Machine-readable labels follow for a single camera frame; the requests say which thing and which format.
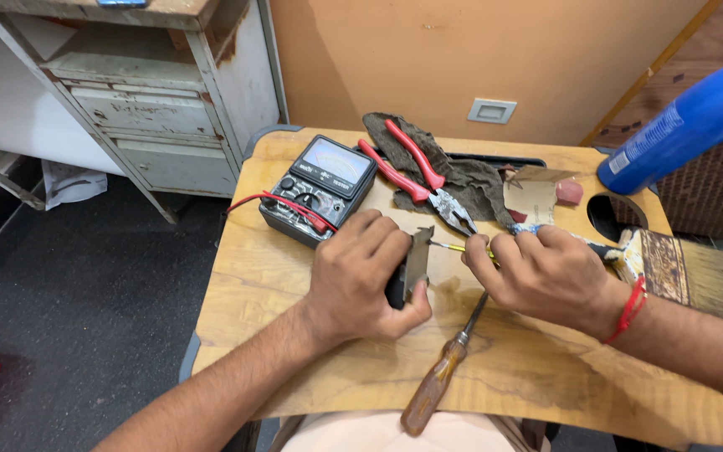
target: screwdriver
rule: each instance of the screwdriver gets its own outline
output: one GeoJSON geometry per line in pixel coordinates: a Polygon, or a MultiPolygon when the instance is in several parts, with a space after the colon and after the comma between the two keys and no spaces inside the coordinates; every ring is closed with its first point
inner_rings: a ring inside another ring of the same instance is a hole
{"type": "MultiPolygon", "coordinates": [[[[435,244],[435,245],[441,246],[443,248],[454,249],[456,251],[464,252],[464,246],[459,246],[457,244],[439,243],[439,242],[435,242],[435,241],[429,241],[428,244],[435,244]]],[[[498,261],[496,261],[496,257],[492,254],[492,251],[490,251],[489,248],[485,249],[485,251],[487,251],[487,255],[490,257],[490,260],[497,265],[498,261]]]]}
{"type": "Polygon", "coordinates": [[[451,377],[454,375],[456,367],[467,356],[467,343],[470,342],[473,325],[479,318],[481,310],[484,309],[486,301],[487,291],[481,294],[479,304],[473,310],[465,328],[445,343],[439,361],[423,378],[423,382],[412,396],[409,405],[403,410],[401,425],[406,429],[407,434],[419,436],[426,428],[431,415],[437,410],[439,402],[443,399],[445,391],[451,383],[451,377]]]}

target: circular hole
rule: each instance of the circular hole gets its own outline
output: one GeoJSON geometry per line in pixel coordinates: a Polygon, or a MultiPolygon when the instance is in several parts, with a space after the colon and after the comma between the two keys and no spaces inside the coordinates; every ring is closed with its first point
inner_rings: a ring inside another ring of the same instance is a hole
{"type": "Polygon", "coordinates": [[[621,231],[632,227],[647,229],[649,222],[637,204],[626,196],[602,193],[587,202],[587,218],[590,224],[608,240],[617,242],[621,231]]]}

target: red plier handle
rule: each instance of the red plier handle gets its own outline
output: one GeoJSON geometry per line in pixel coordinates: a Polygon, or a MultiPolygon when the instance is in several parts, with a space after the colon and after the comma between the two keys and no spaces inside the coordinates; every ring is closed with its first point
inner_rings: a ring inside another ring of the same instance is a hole
{"type": "Polygon", "coordinates": [[[361,149],[361,151],[364,152],[367,157],[375,160],[375,162],[378,164],[378,169],[384,173],[388,180],[392,181],[392,183],[397,185],[398,188],[401,188],[402,190],[406,191],[411,195],[412,201],[415,204],[426,202],[426,200],[428,199],[428,195],[431,194],[429,190],[427,190],[421,185],[418,185],[416,182],[408,180],[406,176],[398,173],[396,169],[387,165],[381,159],[381,157],[378,157],[378,154],[375,153],[373,148],[370,147],[370,145],[367,144],[367,141],[364,141],[364,139],[360,139],[358,144],[359,149],[361,149]]]}
{"type": "Polygon", "coordinates": [[[409,135],[406,135],[400,128],[397,128],[391,119],[384,121],[384,126],[387,127],[387,130],[390,131],[392,136],[394,136],[403,147],[407,148],[409,153],[412,154],[412,157],[415,158],[417,166],[420,167],[420,170],[423,172],[423,178],[428,183],[428,186],[431,187],[431,190],[437,191],[438,188],[442,188],[445,184],[445,176],[438,175],[434,172],[434,168],[431,167],[428,159],[426,159],[426,154],[417,147],[415,142],[409,138],[409,135]]]}

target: pliers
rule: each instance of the pliers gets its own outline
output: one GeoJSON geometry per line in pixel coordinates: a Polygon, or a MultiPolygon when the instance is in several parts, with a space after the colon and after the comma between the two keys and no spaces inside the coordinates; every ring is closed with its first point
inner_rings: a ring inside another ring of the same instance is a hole
{"type": "Polygon", "coordinates": [[[384,125],[387,130],[405,147],[412,157],[415,159],[417,166],[423,172],[423,178],[431,190],[407,179],[406,176],[397,172],[396,169],[387,165],[378,154],[375,153],[372,147],[367,144],[367,141],[360,139],[358,142],[359,149],[364,152],[368,157],[374,159],[378,164],[378,169],[396,186],[409,193],[412,197],[412,201],[415,204],[422,204],[428,200],[434,209],[437,211],[437,215],[444,223],[448,225],[448,228],[457,231],[463,236],[469,237],[473,234],[478,233],[476,225],[473,223],[470,215],[467,214],[467,210],[462,207],[459,201],[455,200],[453,196],[449,195],[446,190],[442,189],[445,184],[445,177],[438,175],[434,172],[434,168],[426,159],[426,155],[420,148],[417,147],[414,141],[409,138],[400,128],[397,128],[395,123],[387,119],[384,121],[384,125]]]}

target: analog multimeter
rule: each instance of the analog multimeter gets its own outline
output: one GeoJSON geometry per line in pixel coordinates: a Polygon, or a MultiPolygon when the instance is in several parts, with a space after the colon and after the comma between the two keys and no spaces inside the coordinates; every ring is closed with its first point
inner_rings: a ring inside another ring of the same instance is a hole
{"type": "MultiPolygon", "coordinates": [[[[338,229],[373,187],[377,169],[366,155],[317,135],[271,193],[315,211],[338,229]]],[[[311,248],[333,234],[273,198],[263,198],[259,211],[270,227],[311,248]]]]}

